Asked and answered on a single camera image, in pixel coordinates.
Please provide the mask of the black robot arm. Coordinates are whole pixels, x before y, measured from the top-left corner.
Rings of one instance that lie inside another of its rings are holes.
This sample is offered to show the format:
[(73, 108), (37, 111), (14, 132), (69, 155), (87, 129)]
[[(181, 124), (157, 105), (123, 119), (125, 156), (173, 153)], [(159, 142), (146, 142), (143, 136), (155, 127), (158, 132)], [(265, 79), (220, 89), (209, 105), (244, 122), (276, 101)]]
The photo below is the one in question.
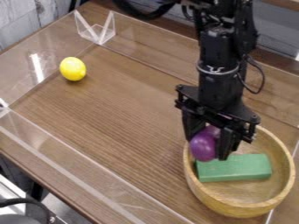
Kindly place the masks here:
[(225, 160), (242, 142), (252, 143), (261, 124), (246, 106), (244, 92), (258, 29), (253, 0), (189, 0), (201, 44), (199, 84), (179, 85), (175, 107), (182, 111), (185, 136), (191, 140), (209, 125), (220, 128), (217, 159)]

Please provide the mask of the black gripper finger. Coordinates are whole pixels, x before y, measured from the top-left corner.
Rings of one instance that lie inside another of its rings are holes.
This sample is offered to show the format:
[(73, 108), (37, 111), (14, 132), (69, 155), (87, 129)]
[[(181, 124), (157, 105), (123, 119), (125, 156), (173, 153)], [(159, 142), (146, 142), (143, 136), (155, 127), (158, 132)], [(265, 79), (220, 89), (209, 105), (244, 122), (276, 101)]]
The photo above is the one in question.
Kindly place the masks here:
[(182, 124), (185, 136), (189, 141), (191, 141), (194, 136), (206, 128), (206, 120), (203, 116), (186, 110), (182, 112)]
[(238, 150), (241, 143), (241, 134), (226, 126), (220, 133), (220, 140), (217, 144), (218, 159), (225, 161), (229, 159), (230, 153)]

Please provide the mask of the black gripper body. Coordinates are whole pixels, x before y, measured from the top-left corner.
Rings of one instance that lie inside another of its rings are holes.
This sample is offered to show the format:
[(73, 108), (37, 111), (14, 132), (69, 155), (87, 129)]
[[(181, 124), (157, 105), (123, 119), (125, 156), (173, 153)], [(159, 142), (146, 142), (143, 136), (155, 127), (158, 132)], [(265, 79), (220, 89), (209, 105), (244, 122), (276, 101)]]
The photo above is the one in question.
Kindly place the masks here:
[[(258, 90), (246, 83), (249, 65), (262, 74), (262, 83)], [(203, 116), (206, 127), (209, 124), (221, 130), (230, 126), (240, 134), (241, 141), (252, 143), (261, 124), (260, 115), (246, 106), (242, 97), (246, 89), (252, 94), (260, 94), (266, 76), (258, 63), (250, 56), (234, 61), (229, 66), (213, 66), (203, 59), (197, 66), (199, 72), (199, 86), (178, 85), (178, 99), (175, 107), (183, 112)]]

